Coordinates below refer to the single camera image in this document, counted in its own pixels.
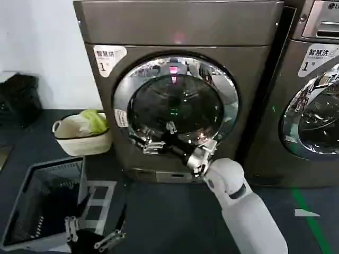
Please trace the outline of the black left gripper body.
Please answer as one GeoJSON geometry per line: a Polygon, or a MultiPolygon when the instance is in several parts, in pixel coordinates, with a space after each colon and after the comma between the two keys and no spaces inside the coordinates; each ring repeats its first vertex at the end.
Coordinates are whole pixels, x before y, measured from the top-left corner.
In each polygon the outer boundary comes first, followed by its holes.
{"type": "Polygon", "coordinates": [[[78,254],[100,253],[97,249],[94,248],[94,245],[97,242],[103,240],[104,236],[83,229],[78,230],[76,234],[78,236],[76,242],[74,241],[67,242],[67,245],[70,247],[71,253],[78,254]]]}

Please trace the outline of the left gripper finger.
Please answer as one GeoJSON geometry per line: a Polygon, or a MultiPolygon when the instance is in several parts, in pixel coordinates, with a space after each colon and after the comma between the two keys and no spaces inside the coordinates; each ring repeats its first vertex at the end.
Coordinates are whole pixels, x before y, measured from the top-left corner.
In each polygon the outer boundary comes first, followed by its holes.
{"type": "Polygon", "coordinates": [[[117,225],[114,231],[104,237],[101,241],[96,242],[93,246],[94,248],[113,248],[126,237],[126,233],[123,232],[123,227],[126,219],[126,209],[127,206],[125,205],[117,221],[117,225]]]}
{"type": "Polygon", "coordinates": [[[79,204],[76,203],[68,208],[66,216],[64,218],[67,241],[78,241],[79,236],[77,232],[80,230],[80,221],[83,218],[83,214],[89,198],[90,195],[87,194],[79,204]]]}

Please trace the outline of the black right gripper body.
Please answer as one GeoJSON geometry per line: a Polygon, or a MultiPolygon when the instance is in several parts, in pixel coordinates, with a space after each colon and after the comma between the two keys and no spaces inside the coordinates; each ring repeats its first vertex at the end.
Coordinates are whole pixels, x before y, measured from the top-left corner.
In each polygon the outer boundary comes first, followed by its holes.
{"type": "Polygon", "coordinates": [[[195,145],[182,141],[176,133],[171,134],[170,131],[163,133],[161,140],[165,143],[160,149],[161,154],[171,153],[180,158],[183,165],[188,164],[195,151],[195,145]]]}

